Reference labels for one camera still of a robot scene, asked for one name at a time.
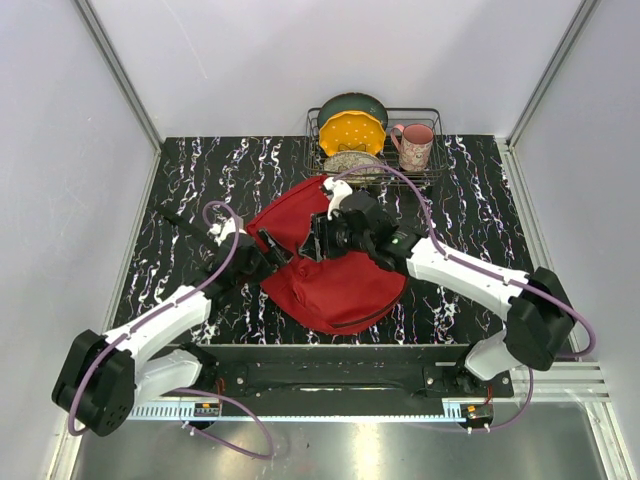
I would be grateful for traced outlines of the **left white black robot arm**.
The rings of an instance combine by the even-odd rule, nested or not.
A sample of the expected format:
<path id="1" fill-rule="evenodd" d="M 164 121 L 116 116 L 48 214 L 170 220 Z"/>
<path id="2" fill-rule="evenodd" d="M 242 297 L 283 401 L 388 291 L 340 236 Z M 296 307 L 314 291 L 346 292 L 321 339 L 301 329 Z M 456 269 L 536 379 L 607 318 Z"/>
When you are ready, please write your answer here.
<path id="1" fill-rule="evenodd" d="M 161 395 L 182 388 L 208 394 L 216 382 L 214 355 L 192 342 L 168 354 L 162 349 L 207 321 L 235 290 L 268 279 L 292 258 L 264 229 L 256 236 L 229 234 L 209 266 L 150 311 L 104 334 L 77 335 L 54 384 L 53 403 L 71 423 L 107 436 L 135 407 Z"/>

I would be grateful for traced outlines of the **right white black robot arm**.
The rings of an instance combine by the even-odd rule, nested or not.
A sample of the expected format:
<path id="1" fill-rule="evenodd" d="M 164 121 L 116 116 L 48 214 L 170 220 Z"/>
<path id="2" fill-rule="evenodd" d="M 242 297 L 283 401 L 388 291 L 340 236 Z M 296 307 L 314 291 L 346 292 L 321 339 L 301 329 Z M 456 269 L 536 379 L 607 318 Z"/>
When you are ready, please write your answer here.
<path id="1" fill-rule="evenodd" d="M 362 253 L 381 270 L 442 286 L 502 321 L 501 331 L 471 346 L 454 371 L 460 393 L 476 396 L 519 366 L 550 369 L 576 324 L 553 272 L 511 270 L 447 247 L 399 226 L 368 193 L 345 183 L 321 195 L 328 205 L 312 215 L 302 256 L 321 262 Z"/>

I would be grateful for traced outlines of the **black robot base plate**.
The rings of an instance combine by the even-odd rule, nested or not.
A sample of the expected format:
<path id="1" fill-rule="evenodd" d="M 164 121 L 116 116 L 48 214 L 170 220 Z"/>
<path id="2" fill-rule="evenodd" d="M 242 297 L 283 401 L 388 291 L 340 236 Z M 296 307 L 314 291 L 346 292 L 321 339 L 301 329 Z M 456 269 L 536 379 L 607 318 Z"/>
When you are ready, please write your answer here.
<path id="1" fill-rule="evenodd" d="M 429 398 L 510 398 L 510 374 L 478 380 L 463 369 L 468 348 L 437 345 L 210 345 L 191 347 L 202 363 L 193 380 L 168 388 L 247 397 L 264 391 L 406 392 Z"/>

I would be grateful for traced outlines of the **red student backpack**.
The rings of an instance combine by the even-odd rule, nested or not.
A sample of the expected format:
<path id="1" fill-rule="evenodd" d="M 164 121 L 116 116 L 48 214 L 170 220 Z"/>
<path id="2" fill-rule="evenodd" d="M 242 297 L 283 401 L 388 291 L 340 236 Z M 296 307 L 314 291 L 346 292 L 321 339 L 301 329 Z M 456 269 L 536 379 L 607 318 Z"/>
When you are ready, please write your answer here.
<path id="1" fill-rule="evenodd" d="M 321 262 L 298 254 L 309 235 L 311 215 L 327 213 L 329 201 L 321 190 L 324 180 L 316 176 L 299 183 L 265 207 L 244 230 L 264 254 L 266 246 L 258 237 L 261 228 L 294 255 L 289 265 L 273 267 L 273 274 L 257 284 L 283 312 L 316 332 L 353 335 L 387 315 L 401 299 L 408 280 L 379 268 L 365 253 L 349 252 Z M 241 288 L 222 290 L 211 285 L 230 261 L 238 235 L 228 236 L 216 248 L 217 258 L 198 271 L 191 283 L 202 289 L 214 309 L 225 305 L 231 293 Z"/>

